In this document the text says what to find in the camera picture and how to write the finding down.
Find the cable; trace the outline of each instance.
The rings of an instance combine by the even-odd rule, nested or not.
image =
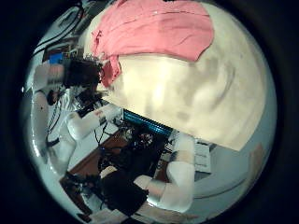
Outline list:
[[[72,29],[70,29],[66,34],[64,34],[63,36],[61,36],[58,40],[53,41],[52,43],[48,44],[46,47],[39,49],[38,51],[34,52],[31,56],[31,58],[35,57],[39,52],[48,49],[51,46],[54,46],[55,44],[58,44],[59,41],[61,41],[62,39],[64,39],[67,35],[69,35],[71,32],[73,32],[76,27],[78,26],[78,24],[81,22],[82,18],[83,18],[83,12],[84,12],[84,8],[82,6],[75,6],[79,8],[78,14],[79,12],[81,12],[80,14],[80,18],[78,19],[77,23],[72,27]]]
[[[95,137],[95,140],[96,140],[97,144],[100,145],[100,142],[99,142],[99,140],[97,139],[97,135],[96,135],[96,131],[95,131],[95,129],[93,130],[93,132],[94,132],[94,137]]]
[[[58,118],[56,119],[56,121],[54,122],[54,118],[56,116],[56,111],[57,111],[57,107],[59,105],[59,114],[58,114]],[[52,118],[50,120],[50,124],[49,124],[49,127],[48,127],[48,134],[52,133],[52,131],[54,130],[60,116],[62,114],[62,103],[61,103],[61,100],[57,101],[56,102],[56,105],[55,105],[55,108],[54,108],[54,112],[53,112],[53,115],[52,115]]]
[[[97,139],[96,131],[94,130],[94,137],[95,137],[95,140],[96,140],[96,142],[97,142],[98,145],[101,144],[101,140],[102,140],[102,137],[103,137],[103,135],[105,133],[105,129],[106,129],[107,125],[108,125],[108,122],[106,121],[106,123],[105,123],[105,125],[103,127],[103,130],[102,130],[102,134],[100,136],[100,139]]]

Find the beige table surface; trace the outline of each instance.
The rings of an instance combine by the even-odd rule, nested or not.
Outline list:
[[[120,56],[121,75],[105,100],[206,141],[240,150],[257,127],[266,94],[266,61],[230,14],[203,3],[213,21],[212,45],[195,62],[159,54]],[[88,28],[84,54],[91,53]],[[105,90],[99,84],[98,90]]]

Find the pink towel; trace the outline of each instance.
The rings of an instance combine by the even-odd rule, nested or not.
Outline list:
[[[212,21],[201,4],[190,0],[118,0],[93,31],[92,53],[105,53],[102,83],[121,73],[119,55],[161,53],[195,62],[211,44]]]

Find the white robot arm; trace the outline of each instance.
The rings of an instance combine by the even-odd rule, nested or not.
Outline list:
[[[111,121],[121,112],[114,105],[104,105],[81,118],[77,112],[70,113],[62,123],[59,138],[48,142],[49,105],[47,94],[59,86],[74,87],[96,84],[101,65],[92,61],[65,59],[62,64],[42,63],[36,67],[32,84],[33,99],[31,125],[34,148],[37,157],[47,162],[50,156],[53,170],[63,175],[77,146],[76,141],[83,139],[105,121]]]

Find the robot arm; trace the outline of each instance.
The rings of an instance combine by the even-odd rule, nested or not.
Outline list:
[[[102,64],[93,58],[65,58],[61,63],[44,62],[36,67],[31,110],[34,149],[37,157],[44,159],[44,162],[47,162],[47,157],[50,156],[51,167],[56,173],[63,175],[66,171],[77,146],[76,141],[86,137],[104,122],[114,119],[121,110],[114,105],[105,105],[83,118],[77,112],[72,112],[60,127],[59,138],[49,144],[47,94],[59,87],[69,90],[78,86],[94,86],[100,82],[101,68]]]
[[[185,133],[177,133],[174,150],[167,166],[170,183],[146,175],[141,175],[135,180],[140,188],[149,191],[149,203],[180,213],[190,208],[194,189],[194,151],[194,138]]]
[[[53,171],[63,175],[76,149],[77,141],[120,114],[121,109],[112,104],[91,111],[83,118],[77,112],[70,113],[60,127],[59,144],[55,147],[48,147]]]

